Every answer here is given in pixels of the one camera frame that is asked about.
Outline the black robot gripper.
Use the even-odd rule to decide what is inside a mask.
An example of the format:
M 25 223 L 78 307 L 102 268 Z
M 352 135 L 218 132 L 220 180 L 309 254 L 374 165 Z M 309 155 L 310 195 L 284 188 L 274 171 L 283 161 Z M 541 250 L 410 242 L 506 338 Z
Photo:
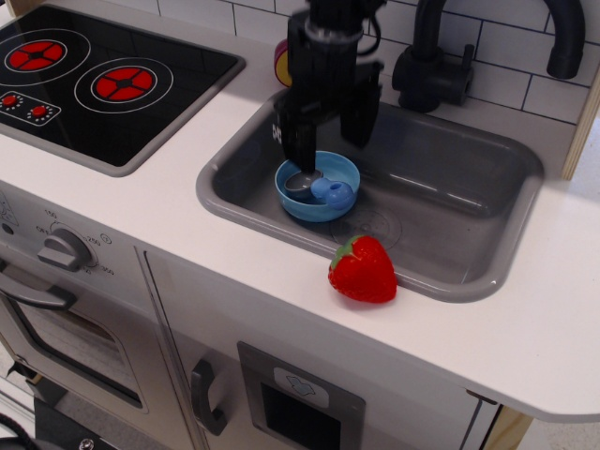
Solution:
M 316 170 L 317 127 L 340 118 L 341 137 L 364 148 L 377 119 L 382 63 L 359 64 L 377 50 L 358 50 L 363 24 L 381 28 L 376 12 L 383 1 L 310 1 L 288 21 L 292 86 L 277 101 L 277 126 L 286 159 L 303 173 Z

